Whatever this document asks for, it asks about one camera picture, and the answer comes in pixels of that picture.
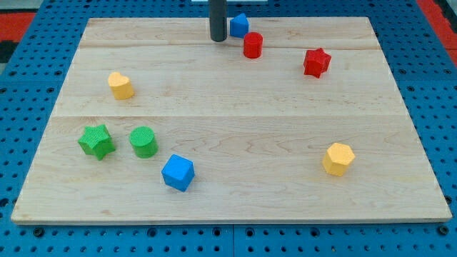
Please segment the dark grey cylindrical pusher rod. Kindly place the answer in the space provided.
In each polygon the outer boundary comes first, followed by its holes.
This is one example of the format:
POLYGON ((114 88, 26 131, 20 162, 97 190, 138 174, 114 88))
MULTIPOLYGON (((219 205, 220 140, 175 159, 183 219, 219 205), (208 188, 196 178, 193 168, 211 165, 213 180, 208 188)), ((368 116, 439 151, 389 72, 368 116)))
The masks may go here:
POLYGON ((222 42, 227 37, 226 0, 209 0, 210 37, 215 42, 222 42))

